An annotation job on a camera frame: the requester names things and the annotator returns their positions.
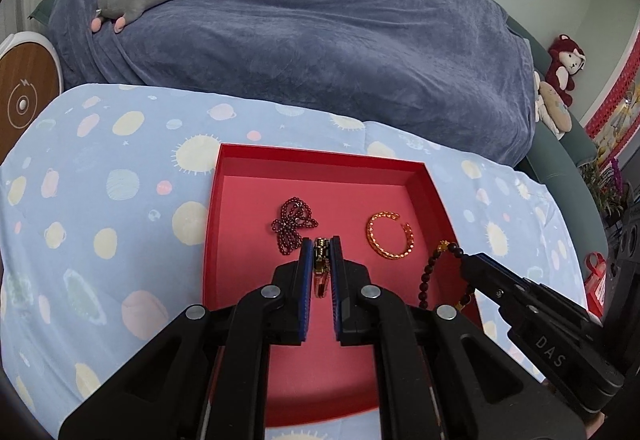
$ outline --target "red box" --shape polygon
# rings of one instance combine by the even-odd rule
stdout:
[[[345,259],[364,264],[373,283],[418,305],[420,276],[440,240],[455,236],[423,163],[370,156],[223,144],[213,182],[205,246],[203,301],[209,309],[234,305],[268,284],[274,269],[298,258],[281,255],[271,223],[280,206],[297,196],[319,225],[300,229],[315,239],[340,236]],[[400,223],[414,230],[414,250],[386,260],[370,247],[365,228],[379,211],[400,214],[376,220],[376,239],[401,252]],[[466,282],[459,260],[443,254],[431,277],[430,308],[455,304]],[[473,303],[465,314],[480,325]],[[378,405],[370,346],[342,348],[335,341],[332,298],[312,297],[308,337],[302,346],[271,348],[267,426],[329,420]]]

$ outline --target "metal screw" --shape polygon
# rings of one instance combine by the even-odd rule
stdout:
[[[380,297],[380,294],[382,294],[379,287],[375,285],[363,286],[362,289],[360,290],[360,293],[367,299],[375,299],[377,297]]]
[[[280,287],[276,285],[263,286],[260,294],[267,299],[274,299],[280,295]]]
[[[197,321],[198,319],[202,319],[204,317],[204,314],[206,313],[207,311],[204,309],[203,306],[193,305],[187,308],[187,311],[184,314],[187,316],[187,319],[191,319],[192,321]]]
[[[438,309],[436,310],[436,314],[441,319],[451,321],[456,315],[458,315],[458,312],[456,311],[455,308],[453,308],[453,306],[441,305],[441,306],[438,306]]]

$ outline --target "red stuffed bear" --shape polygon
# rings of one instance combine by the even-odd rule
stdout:
[[[552,61],[545,81],[556,89],[562,102],[570,106],[573,99],[567,92],[575,88],[572,75],[584,68],[587,58],[576,42],[565,34],[556,38],[549,48],[549,55],[551,55]]]

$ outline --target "light blue bedsheet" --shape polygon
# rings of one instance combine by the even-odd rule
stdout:
[[[466,252],[486,252],[586,305],[558,207],[544,186],[509,167],[324,112],[87,84],[54,100],[0,166],[2,362],[54,437],[100,383],[200,301],[221,142],[424,162]],[[478,301],[486,333],[540,378],[506,337],[495,305]],[[376,412],[293,430],[302,429],[332,440],[380,437]]]

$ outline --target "gold ring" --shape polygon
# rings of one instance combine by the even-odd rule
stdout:
[[[411,230],[411,226],[409,224],[401,224],[402,230],[404,230],[404,235],[406,236],[406,249],[401,254],[392,254],[391,252],[387,252],[384,248],[380,246],[380,244],[373,237],[373,222],[375,222],[378,218],[391,218],[392,220],[398,220],[400,218],[400,214],[389,213],[387,211],[382,211],[380,213],[374,214],[370,217],[367,222],[367,241],[371,248],[375,250],[380,256],[386,258],[387,260],[399,260],[400,258],[404,258],[407,256],[412,250],[414,250],[414,232]]]

